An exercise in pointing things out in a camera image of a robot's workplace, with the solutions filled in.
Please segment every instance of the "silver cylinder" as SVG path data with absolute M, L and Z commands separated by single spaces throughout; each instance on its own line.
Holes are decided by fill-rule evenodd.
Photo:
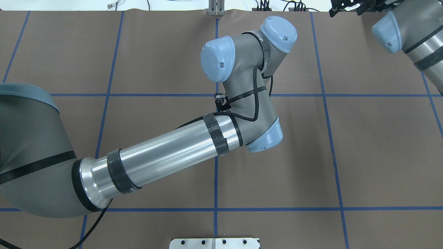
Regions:
M 121 195 L 109 175 L 106 156 L 86 157 L 80 164 L 80 179 L 88 199 L 98 208 L 105 208 L 112 198 Z
M 215 117 L 230 151 L 240 147 L 229 116 Z M 197 121 L 120 151 L 124 170 L 136 186 L 143 186 L 189 166 L 217 156 L 204 121 Z M 80 176 L 88 199 L 98 208 L 122 195 L 110 175 L 107 157 L 84 158 Z
M 229 150 L 240 147 L 228 116 L 216 116 Z M 194 164 L 216 157 L 217 151 L 204 121 L 197 121 L 120 151 L 132 182 L 143 186 Z
M 407 53 L 407 56 L 416 63 L 441 47 L 443 47 L 443 30 Z M 423 70 L 423 73 L 434 83 L 437 89 L 443 93 L 443 61 Z

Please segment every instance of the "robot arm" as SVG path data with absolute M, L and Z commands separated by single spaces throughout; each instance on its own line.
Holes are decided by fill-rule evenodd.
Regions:
M 45 90 L 0 85 L 0 193 L 15 207 L 45 217 L 75 217 L 111 199 L 242 145 L 271 148 L 283 139 L 265 84 L 297 39 L 285 19 L 260 31 L 207 42 L 203 71 L 223 82 L 230 108 L 107 156 L 77 159 Z
M 443 0 L 405 0 L 372 33 L 388 52 L 403 50 L 443 93 Z

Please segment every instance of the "aluminum arm tube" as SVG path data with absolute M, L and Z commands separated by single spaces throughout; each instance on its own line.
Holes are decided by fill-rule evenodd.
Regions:
M 217 116 L 229 151 L 238 147 L 236 128 L 228 116 Z M 206 123 L 201 120 L 123 149 L 121 164 L 133 185 L 141 187 L 218 155 Z M 109 175 L 109 155 L 84 158 L 79 166 L 81 183 L 88 200 L 97 208 L 122 195 Z
M 372 28 L 390 53 L 400 50 L 443 93 L 443 5 L 439 0 L 406 0 Z

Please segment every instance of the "cable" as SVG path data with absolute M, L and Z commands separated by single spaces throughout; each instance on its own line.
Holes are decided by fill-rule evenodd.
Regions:
M 290 3 L 295 3 L 295 1 L 289 1 L 285 6 L 284 6 L 284 8 L 283 8 L 283 11 L 285 11 L 286 10 L 286 7 L 288 6 L 288 4 L 290 4 Z
M 89 229 L 89 231 L 83 236 L 83 238 L 77 242 L 77 244 L 73 245 L 72 247 L 70 247 L 69 249 L 76 249 L 78 248 L 88 237 L 89 235 L 92 233 L 92 231 L 95 229 L 95 227 L 98 225 L 98 223 L 100 222 L 101 218 L 103 218 L 103 215 L 106 213 L 106 211 L 108 210 L 109 205 L 111 204 L 111 201 L 109 202 L 108 206 L 105 207 L 103 209 L 103 211 L 101 212 L 100 216 L 97 218 L 97 220 L 95 221 L 94 225 L 92 225 L 92 227 Z M 16 245 L 13 245 L 5 240 L 0 239 L 0 245 L 9 248 L 9 249 L 22 249 Z
M 258 91 L 257 91 L 257 69 L 261 67 L 261 65 L 256 65 L 254 67 L 254 71 L 253 71 L 253 90 L 254 90 L 254 102 L 255 102 L 255 112 L 254 112 L 254 117 L 245 117 L 243 115 L 237 114 L 237 113 L 227 113 L 227 112 L 215 112 L 213 113 L 214 116 L 220 116 L 220 115 L 225 115 L 225 116 L 230 116 L 230 117 L 237 117 L 246 121 L 250 121 L 250 122 L 255 122 L 258 119 L 258 109 L 259 109 L 259 103 L 258 103 Z M 182 124 L 181 126 L 177 127 L 181 128 L 185 125 L 189 125 L 192 124 L 194 122 L 197 122 L 199 120 L 202 120 L 203 117 L 198 117 L 195 118 L 187 123 Z
M 299 11 L 305 11 L 305 10 L 307 10 L 307 9 L 311 9 L 311 10 L 315 10 L 315 11 L 317 11 L 317 12 L 320 12 L 319 10 L 314 9 L 314 8 L 302 8 L 302 9 L 300 9 Z
M 269 86 L 269 96 L 271 96 L 273 84 L 274 84 L 274 75 L 271 75 L 271 85 Z

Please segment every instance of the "black strap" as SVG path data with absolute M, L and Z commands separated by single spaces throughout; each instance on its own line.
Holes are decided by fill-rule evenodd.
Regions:
M 45 159 L 38 160 L 33 163 L 29 163 L 26 165 L 23 165 L 21 167 L 15 168 L 13 170 L 10 170 L 8 172 L 5 172 L 0 175 L 0 185 L 3 183 L 7 183 L 9 181 L 12 181 L 16 178 L 22 177 L 24 175 L 39 171 L 41 169 L 47 168 L 52 165 L 56 165 L 58 163 L 62 163 L 67 160 L 75 159 L 77 158 L 75 156 L 74 151 L 68 151 L 64 152 L 58 155 L 50 156 Z
M 262 87 L 257 88 L 257 92 L 258 93 L 261 92 L 261 91 L 264 91 L 264 90 L 266 90 L 266 86 L 262 86 Z M 254 90 L 250 90 L 249 92 L 242 93 L 242 94 L 237 95 L 237 96 L 235 96 L 233 98 L 230 98 L 229 99 L 229 103 L 234 103 L 235 101 L 237 101 L 239 99 L 246 98 L 247 96 L 253 95 L 253 94 L 254 94 Z
M 263 50 L 263 64 L 261 65 L 261 71 L 265 71 L 268 68 L 268 64 L 271 61 L 271 43 L 269 42 L 266 35 L 257 30 L 245 32 L 242 34 L 250 34 L 253 35 L 260 42 L 261 49 Z
M 229 116 L 231 118 L 232 124 L 234 125 L 235 128 L 235 133 L 237 133 L 237 137 L 238 137 L 238 144 L 239 147 L 243 146 L 243 137 L 241 136 L 241 132 L 240 132 L 240 128 L 238 127 L 238 123 L 237 120 L 235 120 L 235 118 L 233 116 Z
M 424 71 L 431 66 L 439 63 L 440 61 L 443 61 L 443 47 L 438 48 L 434 51 L 434 53 L 417 61 L 416 63 L 414 63 L 414 65 L 417 67 L 418 70 Z
M 89 200 L 88 195 L 85 192 L 82 184 L 82 178 L 80 176 L 80 164 L 82 163 L 82 159 L 74 162 L 72 166 L 72 185 L 74 186 L 75 194 L 77 195 L 78 200 L 82 203 L 82 205 L 91 212 L 97 212 L 100 208 L 96 207 L 91 200 Z
M 114 183 L 115 188 L 122 194 L 129 194 L 136 190 L 141 189 L 141 187 L 136 186 L 128 174 L 124 170 L 123 163 L 120 158 L 120 150 L 117 149 L 107 156 L 108 170 L 111 180 Z
M 443 30 L 443 25 L 438 27 L 436 30 L 434 30 L 432 33 L 428 34 L 425 38 L 421 39 L 419 42 L 417 42 L 416 44 L 414 44 L 412 47 L 408 48 L 407 50 L 404 51 L 405 54 L 411 52 L 412 50 L 416 49 L 418 46 L 420 46 L 421 44 L 423 44 L 424 42 L 426 42 L 427 40 L 429 40 L 429 38 L 431 38 L 432 36 L 435 36 L 438 32 Z
M 217 150 L 218 156 L 224 156 L 229 153 L 228 141 L 223 136 L 222 129 L 218 124 L 213 113 L 203 116 L 203 121 L 208 128 L 209 135 L 211 135 L 212 142 Z

